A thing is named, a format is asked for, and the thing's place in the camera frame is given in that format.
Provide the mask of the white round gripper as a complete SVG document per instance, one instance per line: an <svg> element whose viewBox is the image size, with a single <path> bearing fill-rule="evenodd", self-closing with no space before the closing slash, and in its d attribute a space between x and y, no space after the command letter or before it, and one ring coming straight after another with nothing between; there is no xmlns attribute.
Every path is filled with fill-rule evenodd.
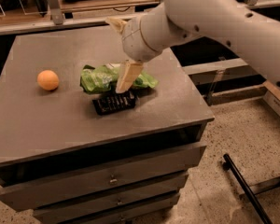
<svg viewBox="0 0 280 224"><path fill-rule="evenodd" d="M128 22L113 17L107 17L105 22L122 34L123 50L133 60L120 65L116 93L124 93L132 86L144 68L142 63L149 62L167 48L190 41L190 33L169 20L164 4Z"/></svg>

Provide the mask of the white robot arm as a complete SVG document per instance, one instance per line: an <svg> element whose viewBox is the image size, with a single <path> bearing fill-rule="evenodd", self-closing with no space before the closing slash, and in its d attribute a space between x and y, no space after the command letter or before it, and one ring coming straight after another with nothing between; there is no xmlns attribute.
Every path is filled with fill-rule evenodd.
<svg viewBox="0 0 280 224"><path fill-rule="evenodd" d="M121 35L123 50L130 58L121 68L118 93L128 90L142 65L164 49L201 36L230 49L280 90L280 21L236 0L163 0L129 21L108 18L106 22Z"/></svg>

